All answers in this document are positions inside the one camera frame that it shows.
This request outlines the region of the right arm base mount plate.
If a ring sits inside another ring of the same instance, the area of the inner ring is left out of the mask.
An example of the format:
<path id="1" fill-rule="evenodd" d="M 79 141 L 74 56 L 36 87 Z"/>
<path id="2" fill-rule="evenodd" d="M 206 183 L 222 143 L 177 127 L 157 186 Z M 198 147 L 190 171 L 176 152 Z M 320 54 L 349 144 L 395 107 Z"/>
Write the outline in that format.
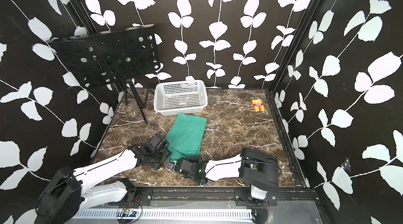
<path id="1" fill-rule="evenodd" d="M 265 191 L 255 186 L 236 189 L 234 192 L 236 206 L 247 208 L 267 209 L 277 206 L 277 199 L 271 191 Z"/>

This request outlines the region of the black perforated music stand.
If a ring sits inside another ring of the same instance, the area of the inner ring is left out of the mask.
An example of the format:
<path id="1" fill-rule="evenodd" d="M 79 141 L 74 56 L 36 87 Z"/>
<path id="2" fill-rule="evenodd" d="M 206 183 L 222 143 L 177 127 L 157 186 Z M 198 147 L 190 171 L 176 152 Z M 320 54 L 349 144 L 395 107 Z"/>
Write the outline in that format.
<path id="1" fill-rule="evenodd" d="M 52 39 L 48 44 L 62 63 L 88 89 L 112 83 L 131 89 L 140 110 L 145 108 L 133 80 L 160 68 L 154 25 Z"/>

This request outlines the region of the white plastic basket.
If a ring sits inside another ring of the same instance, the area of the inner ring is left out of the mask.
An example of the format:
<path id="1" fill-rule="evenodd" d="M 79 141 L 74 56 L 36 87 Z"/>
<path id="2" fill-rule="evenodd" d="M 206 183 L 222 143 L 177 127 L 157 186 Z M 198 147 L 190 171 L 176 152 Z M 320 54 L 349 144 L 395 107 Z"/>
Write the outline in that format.
<path id="1" fill-rule="evenodd" d="M 205 83 L 201 80 L 159 83 L 153 106 L 163 116 L 201 112 L 208 106 Z"/>

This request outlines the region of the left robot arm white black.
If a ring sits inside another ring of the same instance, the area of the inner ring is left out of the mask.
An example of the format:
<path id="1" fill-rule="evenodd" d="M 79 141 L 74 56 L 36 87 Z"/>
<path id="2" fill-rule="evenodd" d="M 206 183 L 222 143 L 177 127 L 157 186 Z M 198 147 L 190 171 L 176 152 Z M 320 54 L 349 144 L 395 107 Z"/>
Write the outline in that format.
<path id="1" fill-rule="evenodd" d="M 149 141 L 133 144 L 103 161 L 71 169 L 59 169 L 42 191 L 35 206 L 38 216 L 49 224 L 64 224 L 78 212 L 125 199 L 134 202 L 136 187 L 127 178 L 112 184 L 102 182 L 140 166 L 158 169 L 170 156 L 169 142 L 156 134 Z"/>

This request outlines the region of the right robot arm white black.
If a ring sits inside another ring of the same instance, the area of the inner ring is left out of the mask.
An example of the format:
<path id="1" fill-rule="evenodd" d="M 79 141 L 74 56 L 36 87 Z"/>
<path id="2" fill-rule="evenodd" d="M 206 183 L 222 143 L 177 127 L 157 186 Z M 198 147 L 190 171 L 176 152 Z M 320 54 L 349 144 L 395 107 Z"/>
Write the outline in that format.
<path id="1" fill-rule="evenodd" d="M 250 148 L 243 148 L 240 154 L 219 161 L 187 157 L 172 163 L 175 172 L 199 186 L 227 178 L 240 178 L 250 185 L 250 196 L 254 199 L 264 200 L 268 192 L 279 188 L 278 159 Z"/>

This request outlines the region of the yellow red small box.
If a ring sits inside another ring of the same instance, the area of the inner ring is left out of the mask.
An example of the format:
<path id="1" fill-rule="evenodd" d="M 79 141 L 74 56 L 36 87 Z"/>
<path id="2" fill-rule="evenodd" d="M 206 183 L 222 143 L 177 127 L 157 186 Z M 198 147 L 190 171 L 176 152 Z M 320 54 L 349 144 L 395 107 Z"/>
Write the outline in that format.
<path id="1" fill-rule="evenodd" d="M 252 104 L 255 112 L 265 111 L 265 107 L 261 99 L 253 99 Z"/>

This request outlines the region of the green long pants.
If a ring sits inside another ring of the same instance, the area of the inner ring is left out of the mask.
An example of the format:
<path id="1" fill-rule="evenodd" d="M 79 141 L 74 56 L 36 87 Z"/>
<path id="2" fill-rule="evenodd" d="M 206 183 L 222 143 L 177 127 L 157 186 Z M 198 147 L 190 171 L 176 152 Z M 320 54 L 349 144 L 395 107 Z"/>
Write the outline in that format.
<path id="1" fill-rule="evenodd" d="M 166 136 L 170 159 L 199 157 L 206 125 L 206 118 L 179 113 Z"/>

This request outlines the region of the small green circuit board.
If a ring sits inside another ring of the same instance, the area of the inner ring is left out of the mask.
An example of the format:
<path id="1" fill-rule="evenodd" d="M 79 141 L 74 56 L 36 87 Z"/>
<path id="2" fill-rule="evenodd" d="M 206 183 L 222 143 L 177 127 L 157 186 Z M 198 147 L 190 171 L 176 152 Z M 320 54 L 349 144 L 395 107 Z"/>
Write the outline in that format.
<path id="1" fill-rule="evenodd" d="M 134 219 L 137 217 L 137 209 L 119 209 L 116 213 L 118 219 Z"/>

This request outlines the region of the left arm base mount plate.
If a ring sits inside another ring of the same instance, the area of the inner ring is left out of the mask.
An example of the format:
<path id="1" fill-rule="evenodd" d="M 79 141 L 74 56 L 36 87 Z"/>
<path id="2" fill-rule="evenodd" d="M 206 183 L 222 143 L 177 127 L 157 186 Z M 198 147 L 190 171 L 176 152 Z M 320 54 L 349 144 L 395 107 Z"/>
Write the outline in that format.
<path id="1" fill-rule="evenodd" d="M 150 206 L 153 195 L 152 189 L 147 188 L 134 188 L 128 190 L 127 194 L 123 198 L 123 202 L 126 206 Z"/>

